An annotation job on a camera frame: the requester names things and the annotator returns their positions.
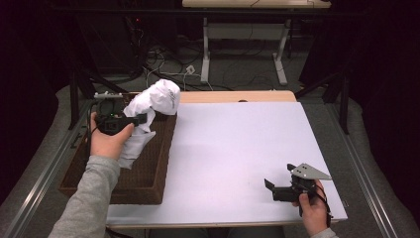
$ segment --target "gray carpet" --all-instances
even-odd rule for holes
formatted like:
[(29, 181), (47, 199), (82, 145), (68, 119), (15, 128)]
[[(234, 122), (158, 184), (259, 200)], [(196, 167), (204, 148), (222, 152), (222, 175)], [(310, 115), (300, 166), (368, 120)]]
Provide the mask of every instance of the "gray carpet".
[[(271, 53), (275, 52), (277, 43), (259, 41), (214, 41), (211, 44), (212, 55), (210, 63), (210, 84), (214, 90), (226, 90), (230, 87), (235, 90), (291, 90), (300, 89), (298, 76), (303, 68), (307, 57), (311, 40), (295, 40), (291, 59), (284, 58), (283, 66), (289, 81), (287, 86), (280, 86), (271, 60)], [(200, 43), (191, 43), (188, 48), (182, 48), (177, 57), (179, 60), (188, 62), (199, 56), (200, 50), (196, 46)], [(186, 65), (179, 65), (176, 60), (170, 59), (166, 53), (161, 54), (166, 59), (160, 72), (179, 72), (186, 68)], [(161, 60), (151, 63), (151, 68), (157, 68)], [(196, 73), (201, 71), (201, 58), (191, 63)], [(183, 75), (175, 75), (182, 81)], [(148, 78), (148, 84), (158, 80), (152, 74)], [(200, 85), (199, 77), (186, 76), (185, 82), (197, 85), (198, 88), (209, 90), (210, 86)], [(146, 88), (146, 79), (140, 78), (119, 84), (129, 91), (142, 91)], [(106, 90), (103, 86), (97, 85), (97, 90)], [(332, 228), (340, 237), (395, 237), (385, 236), (380, 225), (371, 210), (366, 192), (361, 186), (362, 181), (354, 169), (354, 157), (360, 159), (367, 178), (371, 181), (374, 191), (383, 204), (384, 211), (398, 237), (420, 237), (410, 212), (399, 202), (387, 183), (384, 175), (378, 169), (374, 158), (369, 152), (368, 139), (362, 121), (362, 110), (354, 101), (349, 107), (349, 136), (343, 136), (337, 128), (335, 118), (336, 105), (325, 105), (319, 95), (323, 88), (306, 95), (300, 101), (308, 116), (315, 137), (320, 146), (321, 152), (334, 178), (338, 192), (349, 205), (346, 208), (349, 219), (332, 225)], [(61, 148), (61, 143), (69, 136), (67, 126), (69, 125), (69, 91), (68, 87), (57, 93), (59, 108), (51, 129), (45, 137), (42, 145), (34, 155), (20, 181), (10, 193), (7, 200), (0, 207), (0, 234), (5, 234), (19, 209), (24, 203), (32, 187), (36, 184), (38, 177), (43, 173), (45, 166), (56, 158), (56, 153), (64, 151), (62, 156), (66, 158), (57, 170), (52, 184), (45, 193), (38, 209), (33, 213), (29, 223), (24, 224), (22, 237), (47, 237), (65, 208), (67, 197), (57, 191), (66, 168), (74, 153), (74, 149)], [(134, 237), (144, 237), (144, 230), (120, 230), (123, 233)], [(285, 226), (286, 237), (307, 237), (302, 225)]]

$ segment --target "gray long-sleeve shirt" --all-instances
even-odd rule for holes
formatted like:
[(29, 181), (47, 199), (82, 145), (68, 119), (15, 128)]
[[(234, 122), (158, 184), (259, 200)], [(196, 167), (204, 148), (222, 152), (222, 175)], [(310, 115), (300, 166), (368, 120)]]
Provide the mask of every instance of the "gray long-sleeve shirt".
[[(77, 186), (77, 192), (68, 201), (50, 237), (103, 238), (111, 192), (119, 175), (118, 162), (91, 156)], [(331, 229), (326, 229), (311, 238), (338, 237)]]

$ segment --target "white desk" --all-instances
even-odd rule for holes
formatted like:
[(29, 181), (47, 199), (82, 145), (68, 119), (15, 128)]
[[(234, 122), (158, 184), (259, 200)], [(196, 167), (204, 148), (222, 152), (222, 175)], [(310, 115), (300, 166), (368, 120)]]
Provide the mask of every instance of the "white desk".
[[(307, 163), (329, 174), (301, 104), (293, 102), (290, 92), (249, 92), (250, 102), (245, 103), (210, 103), (207, 96), (220, 100), (220, 95), (232, 94), (227, 101), (233, 101), (248, 99), (247, 92), (207, 92), (202, 94), (206, 103), (187, 103), (199, 93), (181, 99), (185, 103), (178, 108), (162, 204), (110, 205), (108, 226), (217, 227), (301, 222), (298, 208), (289, 202), (273, 201), (263, 181), (290, 186), (286, 164)], [(262, 98), (264, 102), (251, 102), (264, 94), (268, 95)], [(275, 102), (276, 95), (285, 95), (283, 98), (291, 102)], [(333, 221), (347, 219), (334, 183), (325, 180), (323, 184)]]
[[(272, 9), (328, 9), (330, 2), (321, 0), (183, 0), (183, 7), (190, 8), (272, 8)], [(204, 56), (201, 67), (201, 82), (208, 82), (210, 70), (209, 39), (279, 40), (276, 53), (272, 54), (280, 85), (287, 85), (281, 56), (289, 32), (285, 24), (216, 24), (203, 21)]]

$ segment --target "hand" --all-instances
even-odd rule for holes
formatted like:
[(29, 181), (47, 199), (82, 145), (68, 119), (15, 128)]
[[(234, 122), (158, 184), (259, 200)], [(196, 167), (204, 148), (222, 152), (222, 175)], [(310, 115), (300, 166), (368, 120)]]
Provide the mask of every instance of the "hand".
[[(322, 183), (315, 180), (315, 183), (324, 189)], [(321, 191), (320, 188), (317, 188), (318, 194), (324, 197), (324, 193)], [(327, 207), (325, 206), (324, 202), (317, 196), (309, 200), (307, 193), (302, 193), (299, 196), (299, 203), (302, 207), (302, 219), (303, 224), (305, 225), (306, 231), (308, 232), (309, 236), (313, 236), (315, 234), (320, 233), (321, 231), (327, 229)], [(293, 202), (294, 206), (299, 205), (297, 202)]]
[(127, 125), (121, 132), (114, 136), (108, 136), (99, 131), (95, 122), (96, 112), (90, 115), (90, 128), (92, 132), (90, 155), (102, 156), (118, 161), (124, 143), (131, 137), (134, 124)]

